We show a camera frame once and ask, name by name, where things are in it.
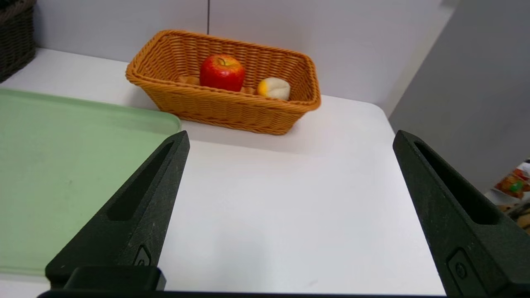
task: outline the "gray wall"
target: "gray wall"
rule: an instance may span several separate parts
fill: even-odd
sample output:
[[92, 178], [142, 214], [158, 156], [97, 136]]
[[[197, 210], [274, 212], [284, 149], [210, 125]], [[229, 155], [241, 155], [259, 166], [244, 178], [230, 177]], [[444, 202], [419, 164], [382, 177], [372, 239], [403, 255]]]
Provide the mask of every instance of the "gray wall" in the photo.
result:
[[530, 1], [465, 0], [390, 116], [480, 191], [530, 156]]

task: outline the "fake fruit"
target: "fake fruit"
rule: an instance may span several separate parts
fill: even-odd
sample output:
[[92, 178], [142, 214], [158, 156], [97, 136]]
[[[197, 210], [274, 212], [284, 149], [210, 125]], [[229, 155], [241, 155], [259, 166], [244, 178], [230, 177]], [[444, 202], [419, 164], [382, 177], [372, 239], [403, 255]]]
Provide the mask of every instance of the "fake fruit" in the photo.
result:
[[277, 77], [268, 77], [258, 84], [257, 94], [264, 97], [289, 100], [290, 93], [289, 83]]
[[200, 68], [200, 85], [229, 91], [241, 91], [245, 69], [234, 57], [211, 55]]

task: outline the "red apple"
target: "red apple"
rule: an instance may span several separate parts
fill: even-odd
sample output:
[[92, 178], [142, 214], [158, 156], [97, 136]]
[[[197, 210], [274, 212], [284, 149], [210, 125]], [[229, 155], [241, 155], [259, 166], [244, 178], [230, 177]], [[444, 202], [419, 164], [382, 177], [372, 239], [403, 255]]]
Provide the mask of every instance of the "red apple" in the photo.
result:
[[200, 67], [200, 85], [229, 91], [241, 91], [245, 69], [234, 57], [211, 55]]

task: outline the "dark wicker basket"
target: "dark wicker basket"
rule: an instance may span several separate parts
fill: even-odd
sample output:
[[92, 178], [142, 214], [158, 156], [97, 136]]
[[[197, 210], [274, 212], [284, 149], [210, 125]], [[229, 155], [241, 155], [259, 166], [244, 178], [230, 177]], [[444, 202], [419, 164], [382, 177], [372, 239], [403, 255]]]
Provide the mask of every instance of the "dark wicker basket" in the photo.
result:
[[0, 10], [0, 82], [35, 57], [33, 6], [36, 0], [10, 2]]

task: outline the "orange wicker basket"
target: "orange wicker basket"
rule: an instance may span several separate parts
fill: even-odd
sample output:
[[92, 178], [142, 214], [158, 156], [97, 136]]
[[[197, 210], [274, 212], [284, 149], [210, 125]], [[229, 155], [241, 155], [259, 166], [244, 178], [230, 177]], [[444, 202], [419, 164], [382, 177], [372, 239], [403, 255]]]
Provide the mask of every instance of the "orange wicker basket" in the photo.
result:
[[[200, 66], [213, 54], [228, 54], [241, 62], [245, 68], [241, 92], [199, 86]], [[315, 65], [306, 55], [185, 31], [156, 34], [129, 64], [126, 76], [161, 111], [255, 133], [285, 134], [320, 105]], [[258, 83], [267, 77], [289, 82], [289, 101], [255, 94]]]

